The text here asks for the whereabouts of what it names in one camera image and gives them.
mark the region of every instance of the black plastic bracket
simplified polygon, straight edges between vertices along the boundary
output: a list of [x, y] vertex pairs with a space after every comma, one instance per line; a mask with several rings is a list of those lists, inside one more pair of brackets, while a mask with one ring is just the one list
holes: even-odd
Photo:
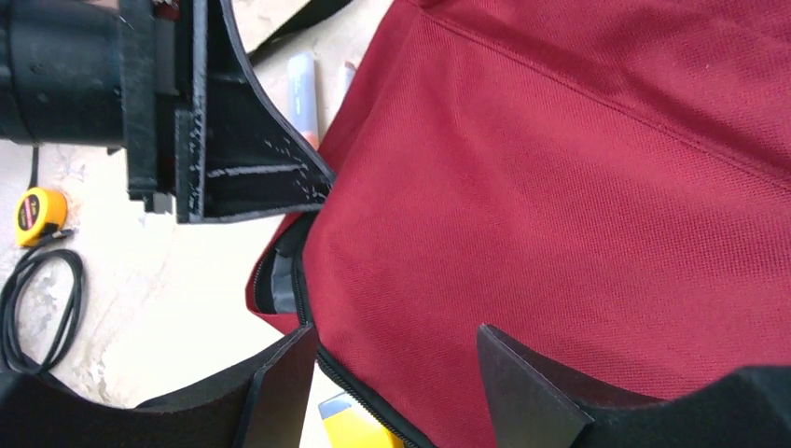
[[745, 367], [665, 401], [563, 366], [492, 326], [479, 328], [478, 350], [501, 447], [791, 447], [791, 368]]
[[125, 147], [181, 223], [321, 207], [334, 175], [258, 83], [231, 0], [0, 0], [0, 138]]
[[253, 375], [234, 448], [299, 446], [318, 336], [307, 326], [284, 338], [284, 345]]

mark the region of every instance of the tape measure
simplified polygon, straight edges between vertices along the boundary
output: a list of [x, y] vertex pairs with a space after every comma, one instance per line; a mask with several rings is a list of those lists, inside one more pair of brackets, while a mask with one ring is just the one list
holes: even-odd
[[66, 197], [53, 189], [42, 189], [38, 182], [38, 147], [33, 147], [30, 186], [17, 201], [14, 234], [17, 245], [33, 247], [44, 235], [63, 228], [66, 222]]

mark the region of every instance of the beige floor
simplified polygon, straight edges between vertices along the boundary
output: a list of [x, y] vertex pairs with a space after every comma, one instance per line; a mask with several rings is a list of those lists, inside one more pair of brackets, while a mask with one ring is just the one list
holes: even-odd
[[[236, 0], [243, 41], [253, 47], [305, 0]], [[353, 0], [339, 15], [290, 42], [257, 68], [261, 84], [285, 104], [285, 60], [300, 50], [318, 61], [322, 122], [339, 104], [338, 73], [358, 63], [390, 0]], [[28, 147], [0, 142], [0, 281], [21, 252], [13, 245], [13, 207], [29, 176]], [[243, 288], [279, 218], [232, 225], [175, 226], [145, 215], [126, 197], [121, 153], [90, 147], [42, 149], [40, 184], [70, 201], [68, 244], [83, 257], [87, 310], [75, 347], [55, 374], [88, 399], [120, 407], [188, 385], [253, 355], [280, 335], [244, 308]], [[22, 345], [40, 358], [60, 316], [70, 276], [53, 263], [22, 306]], [[301, 446], [328, 446], [316, 404], [337, 388], [318, 373]]]

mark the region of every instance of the red fabric bag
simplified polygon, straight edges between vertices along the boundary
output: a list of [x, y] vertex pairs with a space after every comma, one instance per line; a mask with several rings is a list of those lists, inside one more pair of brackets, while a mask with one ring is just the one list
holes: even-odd
[[296, 326], [297, 266], [322, 366], [421, 446], [494, 446], [484, 323], [660, 399], [791, 364], [789, 40], [789, 2], [395, 0], [248, 307]]

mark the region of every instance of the yellow box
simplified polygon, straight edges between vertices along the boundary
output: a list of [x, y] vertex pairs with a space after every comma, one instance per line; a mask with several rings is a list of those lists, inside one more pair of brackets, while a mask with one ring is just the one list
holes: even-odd
[[343, 392], [319, 404], [332, 448], [403, 448], [404, 442]]

